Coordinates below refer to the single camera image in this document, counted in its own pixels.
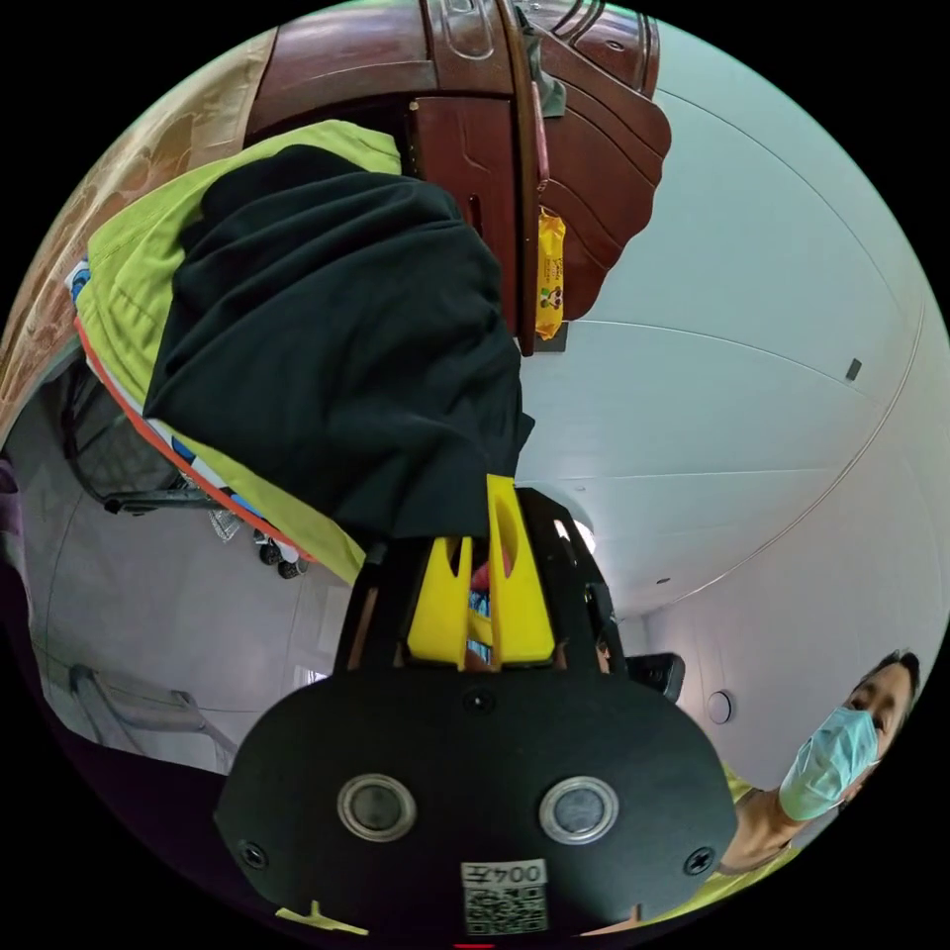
qr code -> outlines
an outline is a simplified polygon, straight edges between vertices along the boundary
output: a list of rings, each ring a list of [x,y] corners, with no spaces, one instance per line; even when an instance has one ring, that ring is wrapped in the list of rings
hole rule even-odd
[[[544,888],[466,888],[465,919],[472,936],[546,930]]]

blue face mask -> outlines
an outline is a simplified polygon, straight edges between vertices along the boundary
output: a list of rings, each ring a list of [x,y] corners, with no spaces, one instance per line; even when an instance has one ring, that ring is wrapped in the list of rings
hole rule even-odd
[[[877,757],[878,733],[871,714],[838,707],[799,749],[779,789],[782,811],[792,821],[831,811]]]

yellow bracket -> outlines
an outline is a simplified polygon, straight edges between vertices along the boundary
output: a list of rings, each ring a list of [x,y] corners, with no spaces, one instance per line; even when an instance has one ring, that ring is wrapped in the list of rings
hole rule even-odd
[[[452,570],[458,552],[458,572]],[[468,591],[472,582],[472,539],[439,537],[432,543],[416,614],[409,630],[409,652],[418,659],[465,669]]]
[[[491,620],[469,610],[472,541],[438,538],[409,633],[409,651],[419,660],[465,668],[469,639],[492,648],[495,669],[511,663],[543,663],[554,653],[554,634],[524,527],[515,481],[488,476],[489,590]],[[511,571],[505,573],[505,556]],[[458,554],[457,571],[452,560]]]

wooden drawer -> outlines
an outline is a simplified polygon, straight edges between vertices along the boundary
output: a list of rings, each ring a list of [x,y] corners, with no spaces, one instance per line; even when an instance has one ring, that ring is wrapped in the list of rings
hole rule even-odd
[[[444,188],[502,267],[502,311],[519,331],[519,210],[512,106],[505,99],[415,101],[413,148],[420,178]]]

